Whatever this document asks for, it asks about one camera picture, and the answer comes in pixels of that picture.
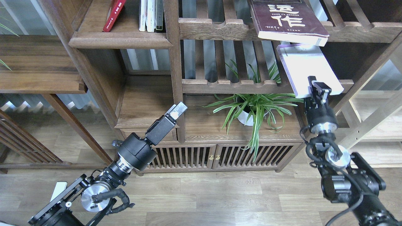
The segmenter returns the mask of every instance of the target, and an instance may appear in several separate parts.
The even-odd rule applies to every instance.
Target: white flower pot
[[[237,117],[237,119],[239,120],[239,122],[241,122],[243,125],[248,125],[248,126],[252,126],[254,123],[254,119],[253,116],[251,115],[250,118],[248,119],[247,123],[246,120],[248,118],[249,113],[242,111],[239,115],[239,117]]]

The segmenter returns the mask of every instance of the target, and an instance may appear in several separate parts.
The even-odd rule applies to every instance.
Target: book
[[[324,46],[328,31],[303,0],[248,0],[261,39]]]
[[[147,3],[148,0],[141,0],[141,5],[139,7],[139,30],[146,30],[146,21],[147,21]]]
[[[110,32],[113,25],[115,24],[117,18],[122,11],[126,0],[111,0],[109,13],[107,15],[107,20],[105,26],[103,27],[103,32]]]
[[[164,14],[163,14],[163,1],[156,0],[156,13],[155,13],[155,32],[163,32],[164,30]]]
[[[310,96],[308,76],[315,76],[338,95],[343,87],[319,46],[306,44],[279,45],[277,51],[297,98]]]
[[[156,0],[148,0],[147,8],[147,32],[155,32]]]

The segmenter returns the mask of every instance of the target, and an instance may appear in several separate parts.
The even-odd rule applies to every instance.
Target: book spine
[[[139,8],[139,30],[145,31],[147,20],[147,2],[148,0],[141,0],[141,6]]]
[[[155,30],[163,30],[163,2],[156,0]]]
[[[148,0],[147,32],[155,32],[155,0]]]
[[[116,22],[117,17],[119,16],[124,3],[126,2],[126,0],[117,0],[115,5],[113,6],[113,9],[110,12],[109,18],[106,21],[105,26],[103,27],[102,31],[104,32],[110,32],[110,30],[112,29],[113,25]]]

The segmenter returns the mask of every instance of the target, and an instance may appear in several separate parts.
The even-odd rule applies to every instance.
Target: potted plant
[[[253,80],[254,82],[260,82],[260,74],[252,68],[253,71]],[[237,71],[230,67],[233,73],[238,77]],[[274,63],[269,70],[269,75],[271,79],[277,80],[280,82],[280,78],[278,76],[278,69],[276,64]],[[222,129],[227,125],[226,132],[229,133],[229,128],[234,119],[239,119],[244,125],[252,125],[252,135],[251,139],[247,144],[246,149],[250,149],[251,153],[254,153],[253,162],[257,158],[257,151],[259,146],[259,129],[266,119],[269,127],[274,133],[279,132],[283,126],[285,126],[285,118],[284,114],[291,115],[292,112],[283,106],[297,106],[292,102],[302,103],[302,99],[295,98],[294,94],[290,93],[282,93],[282,94],[233,94],[230,97],[226,97],[224,99],[219,99],[212,104],[209,104],[205,107],[214,107],[221,104],[226,103],[216,109],[214,109],[213,113],[216,113],[223,109],[229,109],[229,112],[225,118]],[[273,124],[277,123],[274,112],[277,112],[282,118],[282,126],[273,127]]]

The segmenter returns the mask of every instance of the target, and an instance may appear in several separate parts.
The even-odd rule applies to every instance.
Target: robotic arm
[[[332,203],[349,206],[326,225],[353,211],[360,226],[401,226],[402,222],[398,222],[378,198],[379,191],[386,188],[384,180],[358,153],[349,154],[334,142],[333,132],[338,124],[334,111],[328,105],[327,97],[331,89],[316,81],[314,76],[308,79],[310,97],[304,99],[308,126],[304,129],[317,136],[310,142],[305,140],[306,153],[313,160],[310,165],[321,174],[324,197]],[[357,168],[350,166],[351,160]]]
[[[97,212],[86,226],[95,226],[108,214],[114,214],[132,208],[133,203],[118,186],[125,186],[124,180],[133,169],[142,171],[156,157],[151,145],[157,145],[176,125],[177,119],[187,110],[187,106],[180,102],[173,105],[166,114],[157,119],[148,128],[145,138],[141,139],[135,133],[130,134],[123,141],[114,141],[119,148],[119,159],[104,168],[99,176],[80,176],[66,190],[46,205],[29,221],[33,226],[84,226],[70,210],[72,202],[81,196],[81,204],[87,211]],[[114,197],[122,200],[122,205],[113,208],[116,203]]]

